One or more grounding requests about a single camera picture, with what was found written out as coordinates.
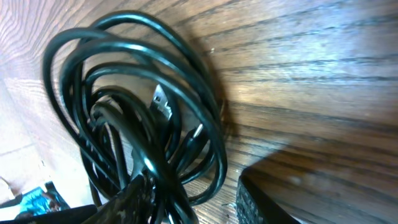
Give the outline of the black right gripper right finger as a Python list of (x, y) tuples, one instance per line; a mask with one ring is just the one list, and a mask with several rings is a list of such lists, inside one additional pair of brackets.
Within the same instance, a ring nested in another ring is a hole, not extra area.
[(236, 213), (243, 224), (300, 224), (245, 175), (238, 181)]

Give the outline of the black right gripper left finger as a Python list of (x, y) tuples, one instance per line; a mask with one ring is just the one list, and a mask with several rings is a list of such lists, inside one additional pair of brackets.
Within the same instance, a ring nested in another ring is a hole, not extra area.
[(152, 210), (152, 185), (148, 178), (138, 175), (83, 224), (148, 223)]

